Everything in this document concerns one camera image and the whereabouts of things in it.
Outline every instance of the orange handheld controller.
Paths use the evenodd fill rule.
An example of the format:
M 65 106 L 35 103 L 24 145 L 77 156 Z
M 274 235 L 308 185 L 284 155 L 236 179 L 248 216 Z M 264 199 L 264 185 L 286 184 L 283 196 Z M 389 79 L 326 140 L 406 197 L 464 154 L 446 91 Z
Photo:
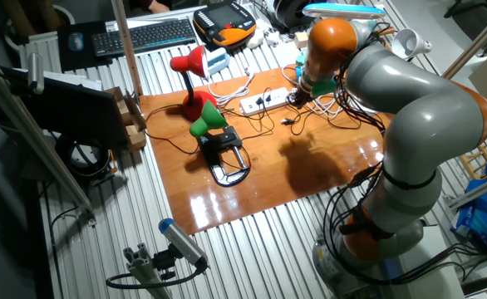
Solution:
M 194 25 L 209 42 L 228 49 L 243 44 L 257 27 L 251 13 L 230 1 L 194 12 Z

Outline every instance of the white power strip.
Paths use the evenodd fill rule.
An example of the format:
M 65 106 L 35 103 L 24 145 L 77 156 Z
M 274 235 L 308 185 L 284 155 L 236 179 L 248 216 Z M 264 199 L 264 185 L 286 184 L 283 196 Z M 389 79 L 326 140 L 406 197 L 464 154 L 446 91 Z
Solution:
M 261 104 L 258 99 L 263 100 L 266 110 L 275 109 L 287 104 L 286 97 L 288 97 L 288 90 L 286 87 L 276 89 L 271 91 L 271 93 L 266 92 L 266 98 L 268 98 L 269 95 L 271 95 L 270 101 L 262 99 L 262 94 L 242 99 L 240 101 L 240 112 L 242 112 L 245 116 L 251 116 L 263 112 L 264 105 Z

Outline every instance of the keyboard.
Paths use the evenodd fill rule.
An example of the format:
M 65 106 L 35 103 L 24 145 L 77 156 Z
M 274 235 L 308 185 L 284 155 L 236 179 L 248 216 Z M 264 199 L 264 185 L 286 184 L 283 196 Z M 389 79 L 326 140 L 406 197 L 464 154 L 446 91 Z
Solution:
M 135 52 L 141 52 L 195 42 L 195 34 L 189 20 L 175 20 L 132 28 L 130 39 Z M 119 31 L 95 34 L 92 44 L 96 57 L 120 56 L 124 53 Z

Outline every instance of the wooden board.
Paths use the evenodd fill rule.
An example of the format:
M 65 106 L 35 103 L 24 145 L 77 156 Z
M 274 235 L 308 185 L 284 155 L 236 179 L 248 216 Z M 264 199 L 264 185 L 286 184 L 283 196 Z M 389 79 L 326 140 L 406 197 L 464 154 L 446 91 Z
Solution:
M 226 95 L 244 85 L 247 79 L 245 76 L 222 81 L 212 84 L 211 89 L 216 94 Z M 249 86 L 248 96 L 262 94 L 267 87 L 293 88 L 280 69 L 275 69 L 258 73 Z M 196 90 L 208 92 L 207 86 Z M 142 96 L 140 108 L 146 117 L 162 106 L 182 103 L 186 95 L 186 91 L 178 91 Z M 232 100 L 227 108 L 239 111 L 239 100 Z M 269 114 L 275 124 L 273 134 L 243 141 L 252 168 L 249 176 L 232 188 L 223 188 L 214 182 L 201 153 L 183 154 L 167 141 L 151 139 L 174 220 L 187 233 L 196 233 L 344 184 L 355 173 L 382 158 L 382 139 L 372 126 L 340 130 L 332 128 L 324 117 L 311 115 L 303 132 L 295 136 L 289 126 L 280 124 L 283 118 L 293 119 L 295 112 L 281 107 Z M 242 139 L 259 133 L 254 129 L 259 129 L 258 121 L 228 114 L 225 117 Z M 381 115 L 381 118 L 389 124 L 387 115 Z M 267 117 L 262 123 L 271 126 Z M 333 123 L 356 125 L 344 113 L 340 113 Z M 147 131 L 150 135 L 170 139 L 183 150 L 193 151 L 197 141 L 189 133 L 190 125 L 191 121 L 183 117 L 180 108 L 174 108 L 153 115 L 147 123 Z M 298 132 L 302 127 L 303 121 L 300 121 L 293 130 Z M 226 162 L 238 165 L 232 152 L 222 156 Z M 248 163 L 244 152 L 242 156 Z M 225 169 L 227 172 L 236 170 L 228 165 Z

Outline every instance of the slatted metal table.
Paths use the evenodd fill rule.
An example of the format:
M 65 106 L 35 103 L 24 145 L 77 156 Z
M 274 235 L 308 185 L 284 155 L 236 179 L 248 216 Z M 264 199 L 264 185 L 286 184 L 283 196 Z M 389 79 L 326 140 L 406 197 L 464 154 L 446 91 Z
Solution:
M 365 1 L 374 5 L 375 1 Z M 390 22 L 397 30 L 406 27 L 391 1 L 385 1 Z M 170 12 L 163 17 L 187 17 L 194 9 Z M 160 15 L 139 17 L 137 20 L 156 20 Z M 115 30 L 108 22 L 108 30 Z M 146 95 L 159 95 L 184 89 L 179 74 L 170 71 L 173 56 L 186 55 L 197 45 L 171 47 L 136 55 L 140 80 Z M 35 52 L 44 58 L 44 70 L 61 72 L 57 35 L 55 32 L 30 37 L 21 46 L 22 67 L 26 57 Z M 213 76 L 214 81 L 245 76 L 244 68 L 257 71 L 291 64 L 298 54 L 293 43 L 269 47 L 265 43 L 257 49 L 238 49 L 231 52 L 229 68 Z M 413 61 L 418 67 L 440 74 L 427 56 Z M 101 80 L 103 88 L 119 86 L 122 91 L 133 91 L 132 81 L 124 57 L 114 59 L 109 66 L 98 66 L 71 71 L 93 80 Z M 194 86 L 203 85 L 197 76 L 191 76 Z M 53 227 L 57 244 L 57 275 L 52 254 L 48 224 L 60 212 L 74 206 L 61 187 L 52 185 L 40 199 L 47 236 L 48 257 L 55 298 L 148 298 L 149 293 L 110 289 L 107 277 L 127 272 L 122 249 L 145 243 L 151 253 L 165 250 L 168 242 L 158 231 L 163 218 L 171 218 L 157 161 L 150 142 L 138 153 L 118 157 L 116 178 L 88 190 L 95 209 L 97 225 L 91 226 L 78 212 L 59 219 Z M 440 166 L 443 191 L 435 207 L 425 216 L 430 224 L 438 224 L 447 245 L 455 243 L 450 232 L 454 214 L 445 206 L 443 196 L 459 196 L 469 182 L 469 175 L 457 159 Z M 209 257 L 210 269 L 205 275 L 190 282 L 170 287 L 174 298 L 330 298 L 328 291 L 312 264 L 312 245 L 322 230 L 324 208 L 334 190 L 315 194 L 286 203 L 239 220 L 193 235 L 193 239 Z M 352 206 L 361 193 L 348 191 L 339 204 L 340 212 Z M 454 255 L 456 262 L 468 257 Z M 187 262 L 178 261 L 177 277 L 187 277 L 193 269 Z

